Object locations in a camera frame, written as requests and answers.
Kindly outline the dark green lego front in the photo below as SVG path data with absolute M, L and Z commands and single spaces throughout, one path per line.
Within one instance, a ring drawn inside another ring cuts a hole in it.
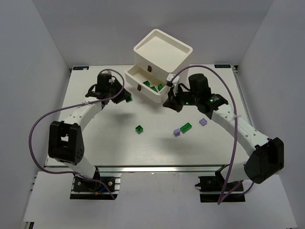
M 163 89 L 163 85 L 162 84 L 159 84 L 158 85 L 158 90 L 160 91 L 160 90 L 162 90 Z

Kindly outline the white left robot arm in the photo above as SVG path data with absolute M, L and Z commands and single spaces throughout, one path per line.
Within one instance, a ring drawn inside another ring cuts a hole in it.
M 85 97 L 96 98 L 98 101 L 84 102 L 64 120 L 51 123 L 48 156 L 67 165 L 80 177 L 98 179 L 97 167 L 84 156 L 82 132 L 109 101 L 118 104 L 122 101 L 129 102 L 132 97 L 109 70 L 98 74 L 97 83 L 89 88 Z

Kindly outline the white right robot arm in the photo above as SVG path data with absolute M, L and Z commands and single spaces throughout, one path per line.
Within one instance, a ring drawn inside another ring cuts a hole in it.
M 214 94 L 207 78 L 193 74 L 189 78 L 190 88 L 179 82 L 179 77 L 169 74 L 166 84 L 170 87 L 164 107 L 180 112 L 185 105 L 194 105 L 210 120 L 223 127 L 248 154 L 247 161 L 223 166 L 215 172 L 220 182 L 251 180 L 261 184 L 266 179 L 284 168 L 284 143 L 278 137 L 270 139 L 260 133 L 241 117 L 234 114 L 228 101 L 219 94 Z

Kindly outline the lilac square lego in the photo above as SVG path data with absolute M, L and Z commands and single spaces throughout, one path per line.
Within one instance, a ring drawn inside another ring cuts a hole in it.
M 205 118 L 202 118 L 199 120 L 200 125 L 205 126 L 207 124 L 207 120 Z

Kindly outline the lilac small lego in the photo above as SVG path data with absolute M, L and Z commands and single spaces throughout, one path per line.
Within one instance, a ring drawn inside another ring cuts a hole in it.
M 174 136 L 179 136 L 180 133 L 181 133 L 181 130 L 180 130 L 180 129 L 175 129 L 175 130 L 173 131 L 173 135 L 174 135 Z

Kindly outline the white drawer cabinet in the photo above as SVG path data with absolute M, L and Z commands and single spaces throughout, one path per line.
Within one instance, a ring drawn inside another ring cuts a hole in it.
M 168 74 L 177 74 L 190 65 L 193 49 L 169 34 L 154 29 L 133 48 L 133 51 L 135 65 L 166 85 Z

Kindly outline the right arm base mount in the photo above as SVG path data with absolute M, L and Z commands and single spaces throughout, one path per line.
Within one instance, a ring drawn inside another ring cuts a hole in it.
M 200 192 L 201 203 L 217 203 L 222 185 L 216 180 L 215 176 L 201 176 L 198 177 L 199 182 L 195 185 L 195 188 Z M 235 191 L 233 191 L 228 197 L 224 199 L 224 203 L 245 202 L 245 196 L 243 194 L 244 187 L 241 184 Z

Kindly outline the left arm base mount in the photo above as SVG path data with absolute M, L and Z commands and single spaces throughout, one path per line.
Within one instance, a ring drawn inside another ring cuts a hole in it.
M 100 175 L 99 182 L 74 177 L 70 192 L 72 200 L 115 200 L 120 190 L 121 177 Z

